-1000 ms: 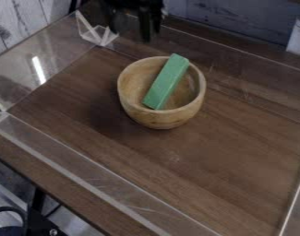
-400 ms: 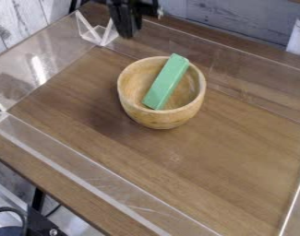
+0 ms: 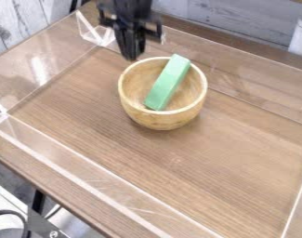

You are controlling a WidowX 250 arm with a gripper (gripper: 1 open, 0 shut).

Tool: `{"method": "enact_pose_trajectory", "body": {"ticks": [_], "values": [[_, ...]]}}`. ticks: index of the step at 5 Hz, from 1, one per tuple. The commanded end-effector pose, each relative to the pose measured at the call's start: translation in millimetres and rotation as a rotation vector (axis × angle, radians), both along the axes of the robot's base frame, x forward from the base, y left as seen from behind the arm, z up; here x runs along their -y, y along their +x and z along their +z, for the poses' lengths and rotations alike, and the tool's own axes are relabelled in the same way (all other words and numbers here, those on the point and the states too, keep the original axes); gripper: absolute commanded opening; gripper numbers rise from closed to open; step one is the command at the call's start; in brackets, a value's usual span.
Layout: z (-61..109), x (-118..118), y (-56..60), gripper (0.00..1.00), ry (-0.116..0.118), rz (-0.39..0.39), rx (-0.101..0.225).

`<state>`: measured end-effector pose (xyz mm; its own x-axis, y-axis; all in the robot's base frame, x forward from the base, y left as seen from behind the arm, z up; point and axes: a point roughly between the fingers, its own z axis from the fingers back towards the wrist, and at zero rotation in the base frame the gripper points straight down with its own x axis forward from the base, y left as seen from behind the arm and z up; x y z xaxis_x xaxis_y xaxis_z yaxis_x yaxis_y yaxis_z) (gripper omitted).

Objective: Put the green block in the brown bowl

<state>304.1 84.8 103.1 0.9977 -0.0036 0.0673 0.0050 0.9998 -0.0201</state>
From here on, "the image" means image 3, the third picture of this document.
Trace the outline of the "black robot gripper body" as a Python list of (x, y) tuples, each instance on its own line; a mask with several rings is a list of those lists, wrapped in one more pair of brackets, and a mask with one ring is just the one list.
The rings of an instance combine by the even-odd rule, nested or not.
[(146, 38), (162, 42), (163, 26), (159, 15), (151, 10), (152, 0), (98, 0), (99, 23), (115, 30), (144, 29)]

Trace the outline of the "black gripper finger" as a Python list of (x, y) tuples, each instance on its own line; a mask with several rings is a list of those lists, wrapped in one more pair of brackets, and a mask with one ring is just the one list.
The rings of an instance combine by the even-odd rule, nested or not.
[(143, 28), (135, 30), (135, 57), (138, 58), (144, 53), (146, 48), (146, 33)]
[(130, 29), (115, 26), (115, 39), (123, 58), (135, 60), (134, 32)]

